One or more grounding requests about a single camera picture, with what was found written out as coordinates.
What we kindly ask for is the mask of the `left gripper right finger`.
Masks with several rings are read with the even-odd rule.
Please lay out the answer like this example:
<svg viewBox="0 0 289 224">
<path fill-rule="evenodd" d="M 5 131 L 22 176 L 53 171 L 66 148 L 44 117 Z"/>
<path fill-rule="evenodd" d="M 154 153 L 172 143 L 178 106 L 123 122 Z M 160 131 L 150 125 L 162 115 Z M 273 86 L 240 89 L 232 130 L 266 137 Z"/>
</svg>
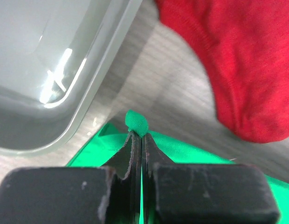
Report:
<svg viewBox="0 0 289 224">
<path fill-rule="evenodd" d="M 175 163 L 152 135 L 142 139 L 146 224 L 275 224 L 264 174 L 251 165 Z"/>
</svg>

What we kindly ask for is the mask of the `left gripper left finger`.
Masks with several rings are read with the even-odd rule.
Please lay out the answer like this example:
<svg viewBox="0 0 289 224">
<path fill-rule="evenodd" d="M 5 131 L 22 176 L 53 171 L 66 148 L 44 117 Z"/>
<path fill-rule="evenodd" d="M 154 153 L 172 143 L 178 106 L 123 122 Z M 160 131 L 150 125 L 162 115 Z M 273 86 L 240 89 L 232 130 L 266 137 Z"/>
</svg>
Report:
<svg viewBox="0 0 289 224">
<path fill-rule="evenodd" d="M 137 224 L 141 138 L 99 167 L 18 168 L 0 184 L 0 224 Z"/>
</svg>

